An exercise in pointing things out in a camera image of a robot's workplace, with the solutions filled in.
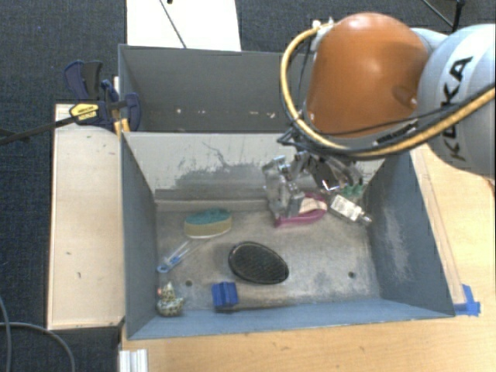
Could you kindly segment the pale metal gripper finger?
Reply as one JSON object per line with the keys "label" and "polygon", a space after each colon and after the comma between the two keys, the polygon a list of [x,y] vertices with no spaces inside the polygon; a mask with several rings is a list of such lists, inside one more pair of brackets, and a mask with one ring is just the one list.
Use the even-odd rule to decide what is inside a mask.
{"label": "pale metal gripper finger", "polygon": [[288,206],[286,211],[287,217],[295,217],[300,212],[300,207],[305,199],[305,193],[299,188],[297,184],[298,173],[289,170],[285,174],[286,188],[288,191]]}
{"label": "pale metal gripper finger", "polygon": [[283,169],[286,168],[284,156],[275,157],[262,167],[265,177],[264,190],[269,209],[273,213],[286,213],[291,199],[288,183]]}

